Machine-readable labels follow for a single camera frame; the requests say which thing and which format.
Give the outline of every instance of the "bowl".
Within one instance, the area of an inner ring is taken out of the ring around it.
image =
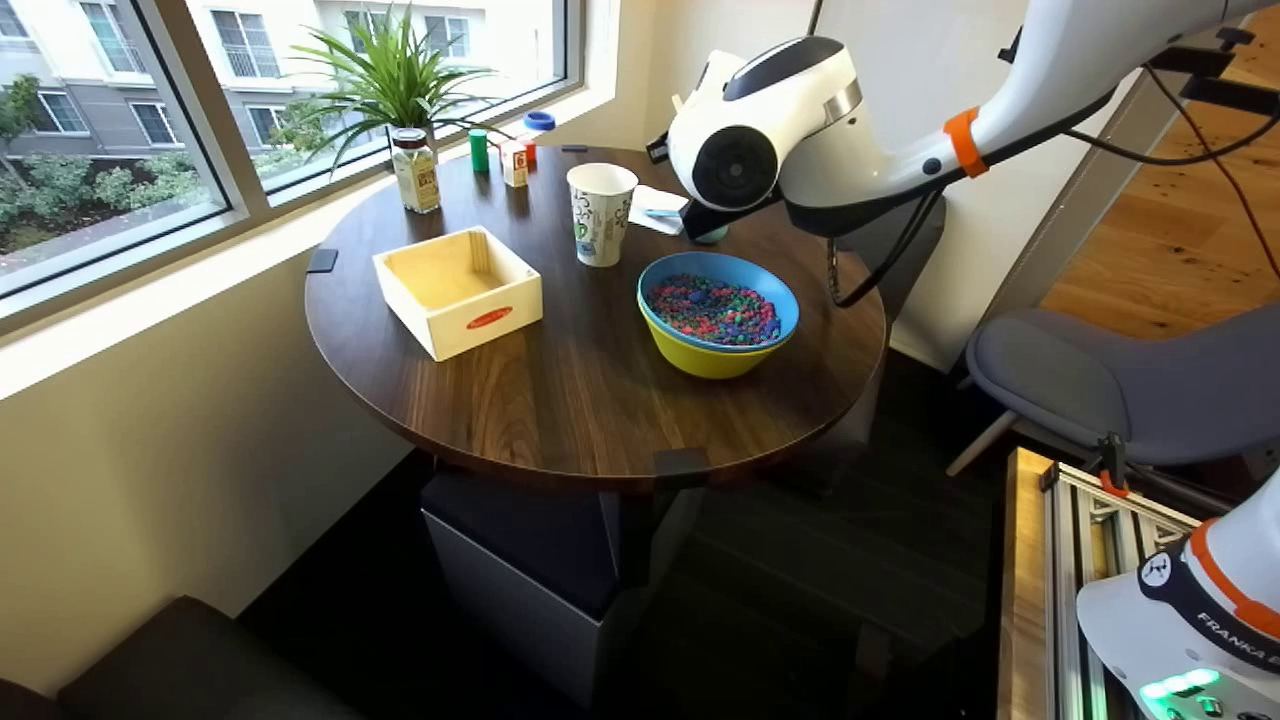
[[[733,380],[799,327],[797,293],[767,268],[724,251],[673,251],[636,279],[657,352],[689,376]]]

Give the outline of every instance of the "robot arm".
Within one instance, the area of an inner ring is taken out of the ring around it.
[[[846,44],[804,36],[758,61],[712,53],[675,106],[667,156],[693,198],[721,220],[786,198],[797,228],[852,233],[1080,123],[1179,36],[1269,5],[1276,0],[1029,0],[1002,92],[905,149],[884,149],[862,123]]]

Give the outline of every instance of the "round wooden table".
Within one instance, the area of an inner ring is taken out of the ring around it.
[[[444,208],[412,216],[398,186],[350,210],[304,289],[308,327],[328,369],[420,449],[494,476],[594,488],[679,488],[739,476],[833,429],[874,385],[890,320],[874,293],[833,309],[827,247],[766,208],[728,228],[721,251],[774,268],[799,297],[799,331],[744,380],[693,380],[649,339],[636,276],[679,234],[629,228],[615,268],[582,268],[565,170],[586,158],[629,163],[673,186],[667,163],[640,152],[540,149],[530,186],[442,169]],[[435,364],[389,310],[374,257],[486,225],[545,276],[545,320]]]

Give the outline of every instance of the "colorful beads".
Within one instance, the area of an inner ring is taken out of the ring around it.
[[[777,309],[762,293],[706,276],[660,279],[649,309],[679,336],[712,342],[767,342],[781,331]]]

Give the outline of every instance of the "paper cup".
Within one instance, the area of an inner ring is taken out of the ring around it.
[[[622,163],[577,163],[570,170],[573,245],[588,268],[612,268],[624,257],[636,170]]]

